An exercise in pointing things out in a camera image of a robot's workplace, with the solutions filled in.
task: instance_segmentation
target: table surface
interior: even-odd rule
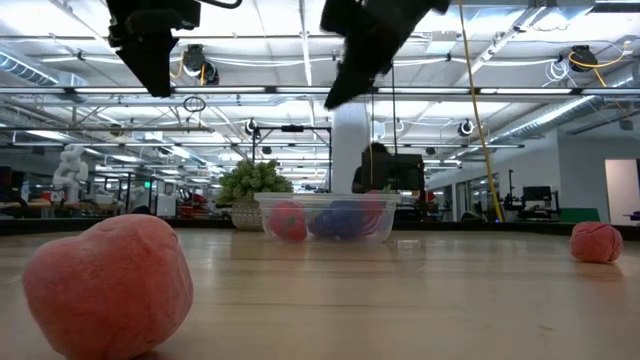
[[[573,261],[568,239],[397,232],[388,244],[283,244],[180,230],[196,287],[180,330],[138,360],[638,359],[640,246]],[[62,235],[0,240],[0,358],[62,360],[21,271]]]

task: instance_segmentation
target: monitor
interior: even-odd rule
[[[525,186],[522,198],[525,201],[551,201],[551,186]]]
[[[362,153],[362,186],[365,191],[381,190],[391,186],[393,190],[423,190],[424,163],[420,154],[373,154],[373,178],[371,155]]]

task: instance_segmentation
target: plastic bowl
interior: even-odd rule
[[[264,231],[288,242],[384,242],[400,202],[396,194],[258,193]]]

